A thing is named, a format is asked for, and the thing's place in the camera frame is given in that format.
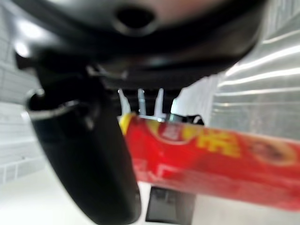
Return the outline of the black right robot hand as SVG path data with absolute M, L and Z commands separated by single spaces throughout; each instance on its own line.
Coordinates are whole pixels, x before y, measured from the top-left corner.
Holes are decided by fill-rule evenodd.
M 119 90 L 163 112 L 180 91 L 224 71 L 257 43 L 266 0 L 4 0 L 20 70 L 41 89 L 25 110 L 43 152 L 97 225 L 129 225 L 141 198 L 118 124 Z

